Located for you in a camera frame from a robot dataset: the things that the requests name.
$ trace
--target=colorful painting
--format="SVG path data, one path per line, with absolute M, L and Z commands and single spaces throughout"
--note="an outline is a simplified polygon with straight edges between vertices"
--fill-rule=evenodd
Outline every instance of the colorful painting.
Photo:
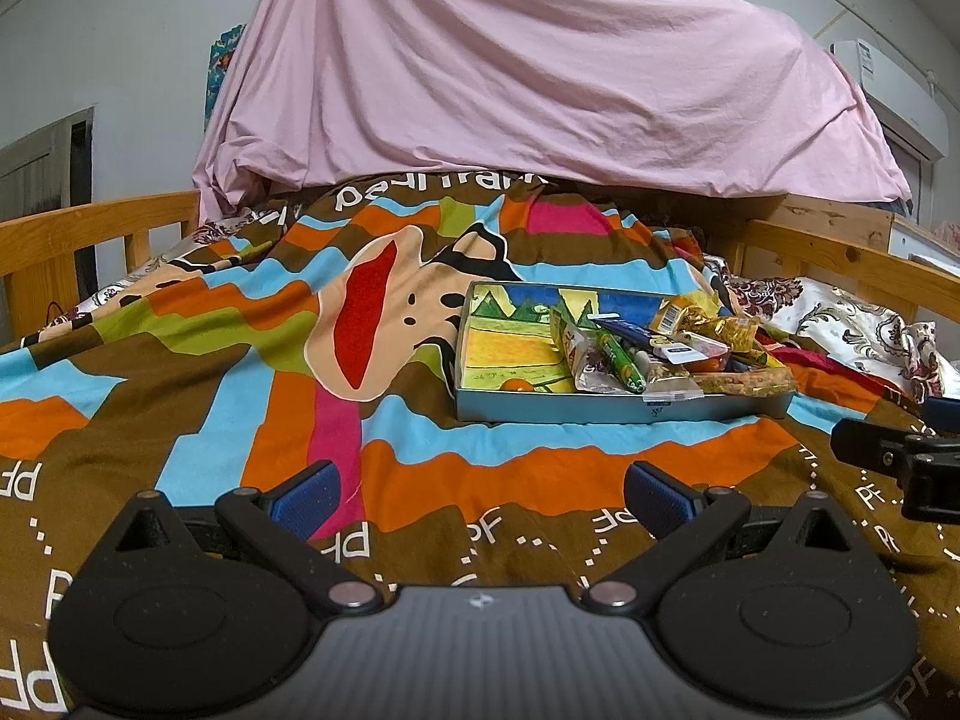
M 649 324 L 660 295 L 549 284 L 475 284 L 462 344 L 465 389 L 502 389 L 525 381 L 536 392 L 574 392 L 568 364 L 550 336 L 550 307 L 565 305 L 580 327 L 591 314 L 619 314 Z
M 237 50 L 245 26 L 244 23 L 239 23 L 234 28 L 227 30 L 220 36 L 220 40 L 210 47 L 210 66 L 206 72 L 206 108 L 203 113 L 203 129 L 206 129 L 206 126 L 210 124 L 213 106 L 217 103 L 217 95 L 220 93 L 220 87 L 224 84 L 230 60 Z

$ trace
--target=colorful blanket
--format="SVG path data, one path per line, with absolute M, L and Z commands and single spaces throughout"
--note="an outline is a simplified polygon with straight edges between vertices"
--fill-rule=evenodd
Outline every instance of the colorful blanket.
M 709 290 L 699 245 L 536 175 L 405 173 L 318 194 L 272 201 L 0 355 L 0 714 L 64 710 L 46 621 L 136 490 L 203 505 L 318 460 L 335 464 L 340 502 L 312 543 L 387 594 L 589 586 L 651 543 L 624 508 L 637 459 L 758 504 L 822 488 L 918 617 L 899 705 L 956 711 L 960 531 L 902 519 L 891 480 L 829 450 L 842 416 L 923 429 L 882 388 L 791 362 L 802 391 L 779 421 L 459 423 L 451 363 L 470 282 Z

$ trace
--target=wooden bed frame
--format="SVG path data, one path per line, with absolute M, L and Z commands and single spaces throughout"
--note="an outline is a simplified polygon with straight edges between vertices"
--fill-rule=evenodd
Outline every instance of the wooden bed frame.
M 671 223 L 698 226 L 707 251 L 727 258 L 734 274 L 745 271 L 752 252 L 774 252 L 779 272 L 751 277 L 798 276 L 814 266 L 830 281 L 836 274 L 861 298 L 892 308 L 909 322 L 923 306 L 960 322 L 960 278 L 895 257 L 885 250 L 892 215 L 826 200 L 705 200 L 657 193 L 645 196 L 643 210 L 669 213 Z M 152 194 L 65 208 L 0 223 L 0 276 L 6 278 L 13 336 L 34 333 L 48 322 L 51 305 L 69 310 L 78 302 L 73 253 L 123 238 L 127 270 L 150 259 L 150 230 L 179 223 L 185 237 L 197 227 L 196 191 Z

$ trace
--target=pink sheet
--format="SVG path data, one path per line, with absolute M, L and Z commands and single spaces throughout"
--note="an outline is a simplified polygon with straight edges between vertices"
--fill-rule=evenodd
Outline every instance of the pink sheet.
M 219 218 L 270 189 L 477 167 L 909 197 L 859 88 L 740 0 L 261 0 L 194 181 Z

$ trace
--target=snack wrapper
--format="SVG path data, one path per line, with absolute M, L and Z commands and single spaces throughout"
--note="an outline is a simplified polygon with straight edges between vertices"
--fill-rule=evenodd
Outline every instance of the snack wrapper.
M 789 367 L 765 367 L 747 373 L 694 373 L 693 380 L 707 395 L 773 397 L 797 389 Z
M 679 329 L 726 343 L 733 354 L 747 354 L 754 349 L 757 327 L 750 317 L 709 317 L 702 309 L 692 306 L 683 312 Z
M 748 362 L 756 367 L 785 367 L 785 365 L 763 348 L 762 344 L 755 340 L 750 351 L 734 354 L 733 357 L 741 362 Z
M 680 365 L 670 365 L 669 362 L 658 360 L 638 346 L 628 344 L 625 349 L 634 358 L 640 375 L 646 379 L 644 402 L 675 402 L 704 396 L 704 391 Z
M 654 314 L 650 329 L 664 336 L 674 336 L 683 329 L 683 318 L 690 311 L 697 311 L 705 317 L 716 317 L 720 313 L 720 304 L 716 298 L 699 290 L 667 298 Z
M 707 358 L 699 362 L 687 362 L 685 368 L 690 373 L 719 373 L 721 370 L 726 370 L 727 362 L 730 360 L 730 347 L 726 343 L 690 333 L 688 330 L 680 330 L 674 338 L 696 349 Z
M 620 336 L 624 341 L 638 346 L 661 360 L 672 365 L 685 365 L 688 362 L 702 362 L 707 355 L 691 348 L 685 343 L 674 341 L 673 338 L 655 333 L 646 327 L 641 327 L 625 319 L 597 319 L 596 323 L 611 333 Z
M 577 327 L 565 308 L 550 309 L 550 335 L 554 346 L 563 352 L 577 391 L 624 394 L 627 389 L 613 375 L 610 361 L 590 338 L 590 332 Z
M 604 354 L 610 360 L 613 372 L 621 384 L 630 392 L 641 394 L 646 389 L 647 383 L 640 375 L 640 371 L 637 370 L 634 361 L 630 359 L 630 355 L 623 350 L 613 333 L 605 327 L 599 327 L 597 328 L 596 338 L 600 348 L 603 349 Z

